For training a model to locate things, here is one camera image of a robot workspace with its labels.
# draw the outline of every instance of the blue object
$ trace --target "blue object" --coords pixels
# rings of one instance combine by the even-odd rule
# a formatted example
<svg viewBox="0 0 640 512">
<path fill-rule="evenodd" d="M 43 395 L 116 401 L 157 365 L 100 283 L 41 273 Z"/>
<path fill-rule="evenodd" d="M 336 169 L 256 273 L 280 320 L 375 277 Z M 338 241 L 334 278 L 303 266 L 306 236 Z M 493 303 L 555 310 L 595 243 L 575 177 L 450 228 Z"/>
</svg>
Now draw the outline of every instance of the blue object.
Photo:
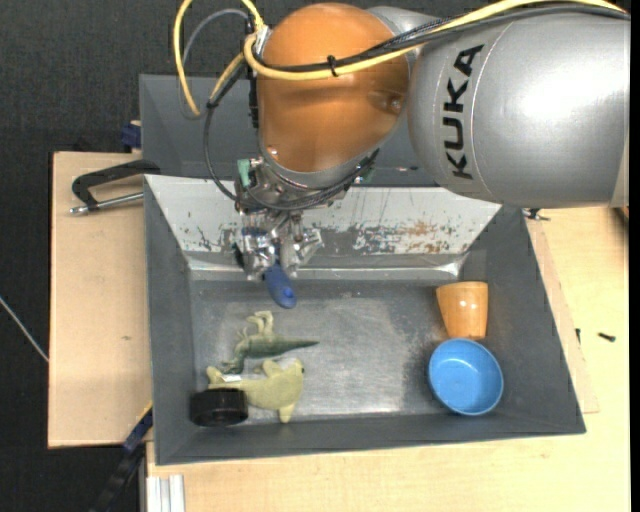
<svg viewBox="0 0 640 512">
<path fill-rule="evenodd" d="M 453 338 L 431 355 L 429 385 L 436 398 L 453 412 L 479 416 L 500 401 L 504 380 L 498 361 L 475 341 Z"/>
<path fill-rule="evenodd" d="M 264 272 L 264 282 L 267 284 L 269 295 L 278 306 L 285 309 L 296 306 L 298 299 L 291 287 L 291 280 L 278 263 Z"/>
<path fill-rule="evenodd" d="M 122 144 L 130 148 L 142 147 L 142 129 L 132 123 L 128 123 L 122 127 L 120 131 Z"/>
<path fill-rule="evenodd" d="M 150 407 L 147 412 L 140 418 L 140 421 L 136 423 L 136 426 L 133 427 L 133 430 L 125 439 L 123 448 L 124 451 L 129 454 L 133 453 L 133 451 L 138 447 L 138 445 L 142 442 L 145 434 L 148 430 L 153 426 L 153 409 Z"/>
</svg>

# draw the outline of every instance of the wooden table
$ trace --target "wooden table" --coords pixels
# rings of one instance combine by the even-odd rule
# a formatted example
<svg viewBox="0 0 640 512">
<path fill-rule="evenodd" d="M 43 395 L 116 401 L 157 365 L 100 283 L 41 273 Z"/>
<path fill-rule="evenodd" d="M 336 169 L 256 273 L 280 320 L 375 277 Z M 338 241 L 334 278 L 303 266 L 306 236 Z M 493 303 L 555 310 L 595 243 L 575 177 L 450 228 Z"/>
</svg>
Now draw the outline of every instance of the wooden table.
<svg viewBox="0 0 640 512">
<path fill-rule="evenodd" d="M 151 396 L 142 208 L 68 214 L 79 204 L 74 176 L 134 158 L 55 155 L 52 448 L 122 442 Z M 136 187 L 139 180 L 99 194 Z M 591 412 L 586 434 L 162 467 L 150 442 L 148 475 L 184 475 L 188 512 L 630 510 L 628 231 L 607 208 L 541 213 L 552 220 L 529 226 L 578 397 Z"/>
</svg>

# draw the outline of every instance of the plastic toy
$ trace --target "plastic toy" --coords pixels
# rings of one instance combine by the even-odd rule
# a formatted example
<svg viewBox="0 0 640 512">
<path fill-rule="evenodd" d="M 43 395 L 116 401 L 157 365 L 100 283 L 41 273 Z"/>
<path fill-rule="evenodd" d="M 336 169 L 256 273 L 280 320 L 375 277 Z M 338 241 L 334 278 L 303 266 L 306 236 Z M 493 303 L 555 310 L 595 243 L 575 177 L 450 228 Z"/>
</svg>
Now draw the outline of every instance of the plastic toy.
<svg viewBox="0 0 640 512">
<path fill-rule="evenodd" d="M 238 332 L 240 342 L 236 345 L 233 359 L 222 363 L 222 373 L 241 373 L 244 369 L 245 358 L 257 359 L 274 357 L 296 348 L 316 345 L 317 341 L 285 338 L 273 332 L 273 314 L 271 311 L 258 311 L 247 317 L 247 322 L 258 328 L 256 334 L 247 334 L 245 327 Z"/>
<path fill-rule="evenodd" d="M 240 390 L 246 393 L 250 405 L 261 409 L 278 411 L 280 421 L 288 423 L 293 409 L 302 394 L 304 366 L 299 359 L 283 369 L 278 363 L 267 359 L 262 363 L 266 379 L 242 379 L 227 382 L 220 370 L 207 368 L 209 390 Z"/>
</svg>

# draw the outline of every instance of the black wheel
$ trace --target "black wheel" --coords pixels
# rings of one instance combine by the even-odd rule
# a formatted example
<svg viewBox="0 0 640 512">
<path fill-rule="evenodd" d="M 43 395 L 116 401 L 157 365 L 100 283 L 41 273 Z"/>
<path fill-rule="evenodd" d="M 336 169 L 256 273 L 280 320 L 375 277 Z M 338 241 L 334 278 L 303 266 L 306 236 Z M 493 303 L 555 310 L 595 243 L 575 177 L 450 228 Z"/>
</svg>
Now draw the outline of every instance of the black wheel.
<svg viewBox="0 0 640 512">
<path fill-rule="evenodd" d="M 248 417 L 247 394 L 241 389 L 207 389 L 191 396 L 190 418 L 201 427 L 235 425 Z"/>
</svg>

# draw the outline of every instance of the black clamp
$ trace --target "black clamp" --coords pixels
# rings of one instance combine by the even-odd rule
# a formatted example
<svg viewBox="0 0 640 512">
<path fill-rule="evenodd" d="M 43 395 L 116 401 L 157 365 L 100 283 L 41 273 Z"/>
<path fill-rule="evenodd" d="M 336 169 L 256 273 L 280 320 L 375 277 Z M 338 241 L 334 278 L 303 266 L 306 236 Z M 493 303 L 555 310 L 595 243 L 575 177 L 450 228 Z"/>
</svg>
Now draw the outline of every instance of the black clamp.
<svg viewBox="0 0 640 512">
<path fill-rule="evenodd" d="M 551 220 L 549 217 L 543 217 L 539 215 L 538 212 L 542 210 L 542 208 L 529 208 L 523 209 L 522 212 L 527 219 L 531 220 Z"/>
<path fill-rule="evenodd" d="M 76 206 L 71 208 L 70 212 L 74 214 L 89 213 L 116 206 L 122 203 L 142 199 L 142 192 L 137 194 L 129 194 L 127 196 L 116 197 L 106 201 L 97 201 L 91 194 L 89 189 L 98 185 L 104 185 L 112 181 L 129 178 L 137 174 L 160 174 L 160 168 L 149 160 L 136 160 L 122 165 L 116 165 L 100 171 L 90 172 L 78 176 L 71 185 L 72 192 L 80 199 L 84 206 Z"/>
</svg>

